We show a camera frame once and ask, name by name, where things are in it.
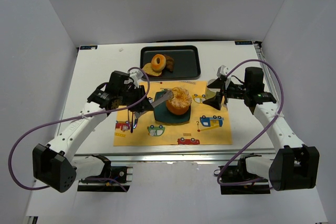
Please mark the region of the orange bundt cake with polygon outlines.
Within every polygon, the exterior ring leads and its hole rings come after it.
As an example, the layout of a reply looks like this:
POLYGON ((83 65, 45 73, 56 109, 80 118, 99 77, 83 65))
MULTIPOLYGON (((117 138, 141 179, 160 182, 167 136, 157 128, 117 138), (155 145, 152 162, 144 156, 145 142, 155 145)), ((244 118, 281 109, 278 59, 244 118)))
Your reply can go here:
POLYGON ((173 98, 166 101, 167 109, 175 115, 185 114, 192 103, 192 97, 189 91, 182 87, 172 89, 173 98))

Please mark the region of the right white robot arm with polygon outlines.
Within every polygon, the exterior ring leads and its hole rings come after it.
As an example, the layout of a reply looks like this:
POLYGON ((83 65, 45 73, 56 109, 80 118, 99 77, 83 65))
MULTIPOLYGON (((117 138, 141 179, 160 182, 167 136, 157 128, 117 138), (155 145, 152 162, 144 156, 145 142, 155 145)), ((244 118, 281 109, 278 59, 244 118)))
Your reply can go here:
POLYGON ((228 74, 229 68, 219 67, 217 79, 207 86, 218 89, 218 92, 205 100, 205 104, 220 109, 228 99, 243 100, 263 126, 276 156, 267 159, 259 154, 238 154, 235 170, 227 172, 229 165, 225 165, 217 176, 219 183, 222 186, 236 186, 266 179, 276 191, 314 188, 320 154, 316 147, 307 146, 297 137, 281 117, 279 103, 270 92, 265 91, 262 68, 247 67, 241 84, 233 83, 228 74))

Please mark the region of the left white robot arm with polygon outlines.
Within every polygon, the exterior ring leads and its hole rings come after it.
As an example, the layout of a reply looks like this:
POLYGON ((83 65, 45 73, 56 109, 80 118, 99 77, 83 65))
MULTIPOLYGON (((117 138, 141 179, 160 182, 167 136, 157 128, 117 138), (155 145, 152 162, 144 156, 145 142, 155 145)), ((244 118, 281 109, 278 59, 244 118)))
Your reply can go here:
POLYGON ((111 162, 104 156, 76 157, 85 139, 112 112, 130 109, 136 112, 152 110, 147 99, 149 87, 139 85, 146 73, 132 67, 127 73, 114 71, 107 83, 99 85, 87 98, 79 116, 45 145, 33 149, 33 176, 57 190, 67 191, 77 180, 110 178, 111 162))

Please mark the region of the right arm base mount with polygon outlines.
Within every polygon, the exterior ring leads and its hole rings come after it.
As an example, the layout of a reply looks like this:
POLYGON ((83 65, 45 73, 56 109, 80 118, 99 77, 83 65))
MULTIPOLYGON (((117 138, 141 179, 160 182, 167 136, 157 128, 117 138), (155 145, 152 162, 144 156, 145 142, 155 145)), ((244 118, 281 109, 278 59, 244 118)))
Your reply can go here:
POLYGON ((223 172, 220 181, 222 183, 246 182, 254 179, 258 179, 258 181, 236 186, 220 186, 220 193, 222 195, 270 194, 271 187, 269 186, 267 179, 260 179, 259 176, 247 172, 246 159, 249 157, 261 157, 261 155, 256 155, 254 153, 242 155, 236 165, 229 165, 223 172))

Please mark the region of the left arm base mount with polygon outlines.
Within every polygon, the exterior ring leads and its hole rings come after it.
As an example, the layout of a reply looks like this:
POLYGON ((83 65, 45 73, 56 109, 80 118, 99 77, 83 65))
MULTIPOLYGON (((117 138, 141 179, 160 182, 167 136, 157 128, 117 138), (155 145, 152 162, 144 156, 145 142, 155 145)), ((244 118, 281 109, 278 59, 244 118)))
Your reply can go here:
POLYGON ((82 179, 78 183, 79 192, 126 193, 131 185, 133 167, 111 166, 106 175, 93 176, 95 179, 82 179))

